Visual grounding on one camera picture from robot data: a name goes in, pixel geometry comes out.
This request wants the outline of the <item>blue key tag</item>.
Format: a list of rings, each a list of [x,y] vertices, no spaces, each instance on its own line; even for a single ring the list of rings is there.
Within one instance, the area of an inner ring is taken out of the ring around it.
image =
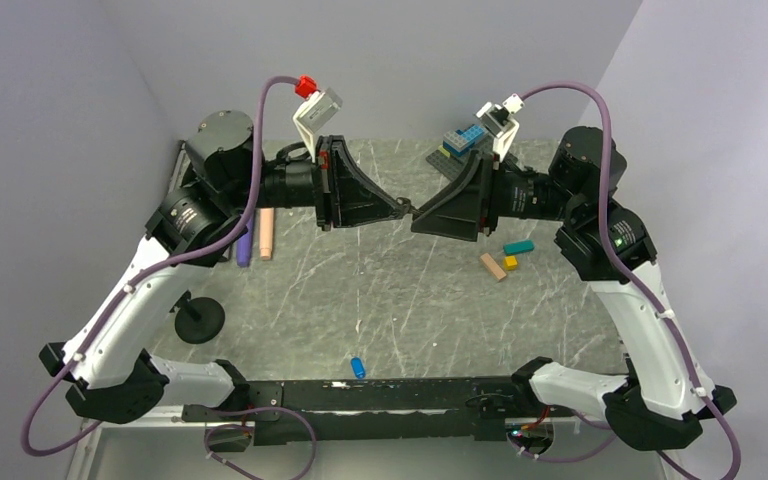
[[[359,357],[352,357],[350,359],[350,367],[356,379],[364,379],[366,377],[364,363]]]

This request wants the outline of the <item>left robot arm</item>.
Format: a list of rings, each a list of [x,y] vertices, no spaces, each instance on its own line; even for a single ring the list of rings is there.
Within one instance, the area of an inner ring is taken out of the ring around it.
[[[184,183],[150,217],[116,289],[71,340],[41,351],[46,370],[69,382],[66,400],[81,417],[125,424],[158,406],[201,405],[232,420],[251,403],[249,383],[230,362],[182,363],[146,348],[172,312],[191,343],[211,340],[223,326],[221,306],[191,289],[218,263],[220,240],[237,238],[259,151],[253,121],[237,110],[213,113],[184,151]],[[298,157],[280,152],[257,180],[258,207],[311,207],[325,230],[397,220],[411,208],[360,170],[340,135],[319,138]]]

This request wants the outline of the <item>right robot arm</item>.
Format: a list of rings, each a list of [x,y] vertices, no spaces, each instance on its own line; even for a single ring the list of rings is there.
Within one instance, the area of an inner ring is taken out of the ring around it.
[[[628,370],[594,374],[538,357],[513,374],[513,406],[528,416],[550,405],[594,417],[639,451],[683,449],[701,435],[703,420],[730,410],[736,398],[676,343],[657,251],[643,221],[614,200],[599,218],[600,180],[615,190],[627,167],[618,152],[601,166],[602,141],[596,127],[568,130],[544,173],[474,153],[458,177],[418,209],[411,229],[474,241],[502,217],[558,222],[556,245],[607,309]]]

